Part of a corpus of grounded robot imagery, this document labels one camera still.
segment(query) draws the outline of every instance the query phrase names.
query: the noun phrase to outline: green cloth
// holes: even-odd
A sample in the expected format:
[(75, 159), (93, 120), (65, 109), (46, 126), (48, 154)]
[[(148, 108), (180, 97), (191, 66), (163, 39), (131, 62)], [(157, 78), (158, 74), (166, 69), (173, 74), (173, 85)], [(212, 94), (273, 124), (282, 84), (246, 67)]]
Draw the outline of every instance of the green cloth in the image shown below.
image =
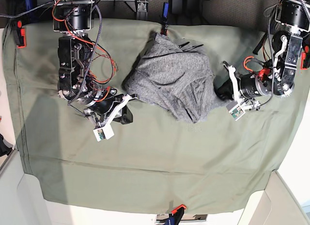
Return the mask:
[[(92, 40), (97, 30), (95, 22)], [(156, 23), (104, 20), (100, 44), (119, 67), (110, 85), (121, 91), (158, 31)], [(53, 202), (157, 214), (180, 204), (191, 214), (244, 208), (284, 159), (309, 92), (310, 73), (298, 71), (290, 97), (274, 97), (237, 122), (226, 108), (214, 109), (198, 124), (177, 122), (162, 108), (131, 101), (134, 122), (112, 123), (115, 136), (97, 142), (93, 125), (57, 96), (61, 34), (43, 23), (26, 26), (26, 35), (26, 48), (16, 49), (12, 36), (5, 45), (8, 96), (24, 170), (39, 179), (44, 198)], [(204, 43), (214, 73), (222, 71), (224, 60), (241, 70), (262, 36), (222, 26), (170, 26), (169, 35)], [(95, 60), (92, 72), (108, 78), (109, 61)]]

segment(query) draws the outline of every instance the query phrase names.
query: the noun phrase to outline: metal frame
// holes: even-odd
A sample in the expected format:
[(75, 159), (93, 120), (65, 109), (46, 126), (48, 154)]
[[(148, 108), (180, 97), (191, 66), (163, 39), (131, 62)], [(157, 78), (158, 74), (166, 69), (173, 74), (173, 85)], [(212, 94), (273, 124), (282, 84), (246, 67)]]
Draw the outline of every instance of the metal frame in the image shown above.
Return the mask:
[(137, 20), (147, 20), (150, 0), (102, 0), (108, 2), (125, 2), (133, 12)]

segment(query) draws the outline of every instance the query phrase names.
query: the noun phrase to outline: orange clamp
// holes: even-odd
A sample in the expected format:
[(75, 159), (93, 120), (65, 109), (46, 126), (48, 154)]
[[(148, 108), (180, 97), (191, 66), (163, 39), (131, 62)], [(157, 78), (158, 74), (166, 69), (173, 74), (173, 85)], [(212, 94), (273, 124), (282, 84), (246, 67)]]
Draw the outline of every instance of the orange clamp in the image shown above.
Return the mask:
[(307, 70), (307, 68), (304, 68), (304, 61), (306, 59), (307, 54), (303, 52), (301, 54), (301, 65), (300, 65), (300, 70)]
[(20, 29), (20, 34), (24, 38), (24, 45), (23, 46), (17, 46), (17, 48), (25, 48), (26, 47), (26, 30), (25, 30), (25, 28)]
[(178, 206), (177, 208), (175, 208), (173, 211), (171, 211), (171, 214), (175, 214), (176, 212), (178, 212), (178, 209), (180, 208), (184, 208), (184, 210), (186, 209), (186, 206), (184, 204)]

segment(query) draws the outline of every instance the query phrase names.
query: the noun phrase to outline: gray cloth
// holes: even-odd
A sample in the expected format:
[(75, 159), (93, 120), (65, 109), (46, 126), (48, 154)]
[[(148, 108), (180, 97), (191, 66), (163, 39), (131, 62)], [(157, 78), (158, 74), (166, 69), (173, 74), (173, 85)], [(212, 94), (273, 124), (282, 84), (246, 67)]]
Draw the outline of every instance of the gray cloth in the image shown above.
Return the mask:
[(225, 105), (213, 89), (214, 75), (201, 45), (156, 34), (154, 44), (124, 82), (129, 94), (171, 111), (178, 120), (205, 121), (210, 110)]

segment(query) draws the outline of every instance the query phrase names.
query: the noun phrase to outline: screw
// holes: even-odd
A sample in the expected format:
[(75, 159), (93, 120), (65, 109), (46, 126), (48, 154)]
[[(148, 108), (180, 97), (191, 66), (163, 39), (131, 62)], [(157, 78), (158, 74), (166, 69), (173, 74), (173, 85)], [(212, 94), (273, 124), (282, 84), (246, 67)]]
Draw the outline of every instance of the screw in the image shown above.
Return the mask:
[(283, 84), (283, 90), (284, 91), (287, 91), (287, 90), (289, 90), (289, 85), (288, 84)]
[(79, 44), (74, 45), (75, 49), (81, 49), (81, 46)]
[(66, 89), (63, 89), (62, 94), (63, 94), (64, 96), (67, 96), (67, 95), (69, 95), (69, 91), (66, 90)]

